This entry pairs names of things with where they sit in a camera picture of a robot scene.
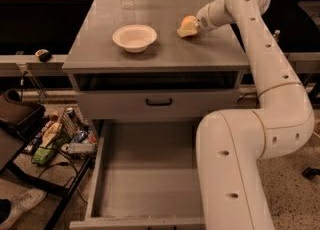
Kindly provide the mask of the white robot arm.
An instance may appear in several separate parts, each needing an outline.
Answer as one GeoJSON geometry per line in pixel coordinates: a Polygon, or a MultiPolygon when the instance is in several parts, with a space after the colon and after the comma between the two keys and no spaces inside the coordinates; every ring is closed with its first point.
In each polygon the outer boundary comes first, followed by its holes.
{"type": "Polygon", "coordinates": [[[183,19],[181,37],[237,25],[259,105],[206,115],[196,160],[206,230],[275,230],[257,160],[288,155],[310,139],[314,112],[300,79],[265,25],[270,0],[215,0],[183,19]]]}

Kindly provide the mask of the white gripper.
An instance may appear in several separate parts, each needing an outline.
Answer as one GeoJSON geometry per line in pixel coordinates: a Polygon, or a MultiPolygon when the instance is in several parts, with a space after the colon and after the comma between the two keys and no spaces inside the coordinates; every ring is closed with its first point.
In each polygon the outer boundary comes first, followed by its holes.
{"type": "Polygon", "coordinates": [[[209,8],[203,7],[197,13],[197,22],[194,20],[183,21],[180,28],[177,30],[177,34],[180,38],[195,36],[198,31],[210,32],[213,30],[212,22],[209,18],[209,8]]]}

